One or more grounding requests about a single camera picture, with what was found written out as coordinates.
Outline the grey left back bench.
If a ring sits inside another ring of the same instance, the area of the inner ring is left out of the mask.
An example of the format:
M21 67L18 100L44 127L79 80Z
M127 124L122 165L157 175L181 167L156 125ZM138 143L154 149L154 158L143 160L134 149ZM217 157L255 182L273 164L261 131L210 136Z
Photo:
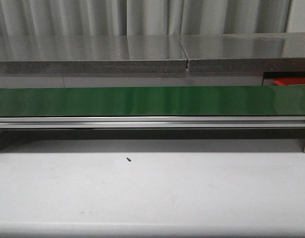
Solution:
M181 73L174 36L0 36L0 74Z

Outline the grey bench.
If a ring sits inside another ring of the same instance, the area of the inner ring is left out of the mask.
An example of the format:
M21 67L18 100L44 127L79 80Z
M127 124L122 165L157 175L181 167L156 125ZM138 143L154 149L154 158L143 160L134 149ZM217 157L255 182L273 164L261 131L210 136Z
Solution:
M174 36L0 36L0 74L181 73Z
M186 35L180 41L191 73L305 71L305 32Z

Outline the green conveyor belt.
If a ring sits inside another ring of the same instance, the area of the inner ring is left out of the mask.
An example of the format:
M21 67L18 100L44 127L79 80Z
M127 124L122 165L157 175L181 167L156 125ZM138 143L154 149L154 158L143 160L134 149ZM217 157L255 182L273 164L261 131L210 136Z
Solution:
M0 117L305 116L305 86L0 89Z

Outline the red plastic bin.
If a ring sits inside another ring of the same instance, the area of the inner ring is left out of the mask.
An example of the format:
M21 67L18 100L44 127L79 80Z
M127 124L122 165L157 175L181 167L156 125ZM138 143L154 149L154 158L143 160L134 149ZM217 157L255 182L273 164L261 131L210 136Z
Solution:
M283 77L273 80L274 85L278 86L294 86L305 85L305 77Z

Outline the grey right back bench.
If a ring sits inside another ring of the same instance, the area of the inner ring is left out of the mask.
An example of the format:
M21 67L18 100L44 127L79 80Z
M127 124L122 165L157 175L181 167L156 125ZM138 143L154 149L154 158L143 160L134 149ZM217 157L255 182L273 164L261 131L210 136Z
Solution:
M191 73L305 71L305 32L186 35L180 41Z

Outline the grey pleated curtain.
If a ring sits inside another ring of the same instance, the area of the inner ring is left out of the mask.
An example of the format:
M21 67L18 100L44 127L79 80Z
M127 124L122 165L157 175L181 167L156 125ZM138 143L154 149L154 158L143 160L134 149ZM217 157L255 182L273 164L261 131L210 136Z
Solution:
M288 0L0 0L0 36L285 32Z

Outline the aluminium conveyor frame rail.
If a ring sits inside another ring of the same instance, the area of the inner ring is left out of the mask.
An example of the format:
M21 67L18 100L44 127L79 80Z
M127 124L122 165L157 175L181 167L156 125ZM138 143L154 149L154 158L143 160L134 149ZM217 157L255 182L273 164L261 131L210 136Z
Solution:
M305 128L305 116L0 117L1 130Z

